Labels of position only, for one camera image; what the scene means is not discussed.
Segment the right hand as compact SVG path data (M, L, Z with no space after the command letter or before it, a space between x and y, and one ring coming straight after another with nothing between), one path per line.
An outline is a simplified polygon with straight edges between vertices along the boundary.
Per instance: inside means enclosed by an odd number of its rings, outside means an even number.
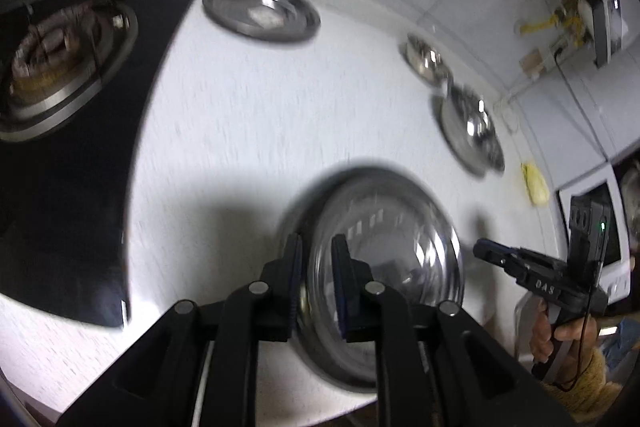
M547 303L540 300L537 316L532 328L529 348L536 362L547 362L553 352L553 341L569 343L570 352L567 353L564 365L574 366L577 363L590 363L598 339L597 321L589 315L586 319L576 320L561 326L552 326L549 321Z

